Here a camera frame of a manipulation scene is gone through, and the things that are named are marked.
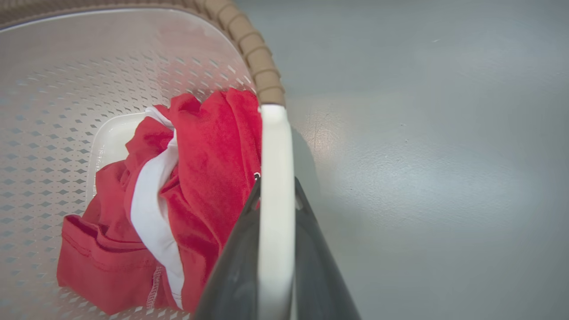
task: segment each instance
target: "laundry basket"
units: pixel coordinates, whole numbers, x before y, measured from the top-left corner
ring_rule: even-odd
[[[230,0],[1,0],[0,48],[2,319],[188,319],[143,307],[109,316],[58,287],[61,223],[92,196],[92,143],[107,120],[184,92],[203,101],[228,88],[284,106],[259,32]],[[292,168],[282,124],[273,133]],[[263,188],[278,178],[293,190],[291,170],[284,178],[264,172],[283,161],[267,155],[275,149],[265,146],[265,127],[263,116]]]

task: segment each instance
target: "crumpled laundry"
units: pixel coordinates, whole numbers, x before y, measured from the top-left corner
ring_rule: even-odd
[[[147,108],[128,157],[97,172],[83,216],[64,218],[59,285],[107,314],[193,312],[261,172],[257,108],[235,89]]]

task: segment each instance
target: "white fabric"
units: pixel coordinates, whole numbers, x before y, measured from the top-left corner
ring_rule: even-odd
[[[153,106],[147,108],[145,114],[164,126],[174,129],[172,122]],[[166,150],[146,162],[138,175],[130,207],[130,220],[146,248],[166,269],[174,301],[180,309],[183,309],[184,270],[182,260],[180,259],[178,244],[170,229],[166,201],[158,196],[160,189],[168,181],[177,163],[178,141],[176,130],[174,130],[174,137],[168,143]]]

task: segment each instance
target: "white plastic bar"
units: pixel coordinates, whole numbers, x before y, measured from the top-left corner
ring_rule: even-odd
[[[290,313],[295,252],[292,135],[283,106],[261,106],[261,226],[258,319],[285,320]]]

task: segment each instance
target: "gray floor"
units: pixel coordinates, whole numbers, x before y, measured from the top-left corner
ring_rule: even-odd
[[[365,319],[569,319],[569,2],[237,0]]]

